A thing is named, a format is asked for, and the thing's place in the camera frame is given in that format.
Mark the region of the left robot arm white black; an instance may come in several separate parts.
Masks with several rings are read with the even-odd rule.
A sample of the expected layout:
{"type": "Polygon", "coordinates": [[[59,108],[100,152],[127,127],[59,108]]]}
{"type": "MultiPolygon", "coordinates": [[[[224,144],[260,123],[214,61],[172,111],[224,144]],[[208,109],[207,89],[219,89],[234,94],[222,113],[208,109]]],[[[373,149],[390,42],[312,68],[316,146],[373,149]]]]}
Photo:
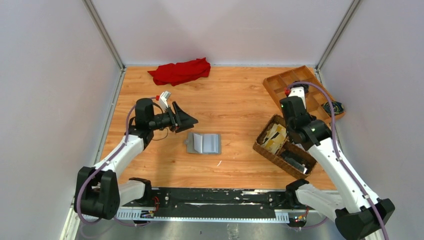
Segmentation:
{"type": "Polygon", "coordinates": [[[150,144],[156,130],[180,133],[198,122],[175,101],[168,105],[166,99],[161,103],[151,98],[138,99],[127,114],[120,143],[103,160],[84,166],[77,173],[73,209],[80,220],[85,224],[90,224],[85,216],[95,217],[97,221],[111,220],[127,203],[153,202],[150,180],[132,177],[120,184],[120,175],[150,144]]]}

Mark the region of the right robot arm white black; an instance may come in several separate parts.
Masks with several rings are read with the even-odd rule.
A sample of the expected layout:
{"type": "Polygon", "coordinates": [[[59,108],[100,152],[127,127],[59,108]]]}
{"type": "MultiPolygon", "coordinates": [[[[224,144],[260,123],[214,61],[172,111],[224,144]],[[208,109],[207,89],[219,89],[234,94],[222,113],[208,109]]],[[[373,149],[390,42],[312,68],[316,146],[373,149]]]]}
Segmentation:
{"type": "Polygon", "coordinates": [[[346,240],[386,240],[385,225],[395,210],[393,202],[381,198],[355,171],[322,120],[312,120],[303,97],[280,100],[287,135],[310,154],[324,169],[338,195],[317,189],[308,181],[297,180],[293,190],[295,202],[318,211],[335,223],[346,240]]]}

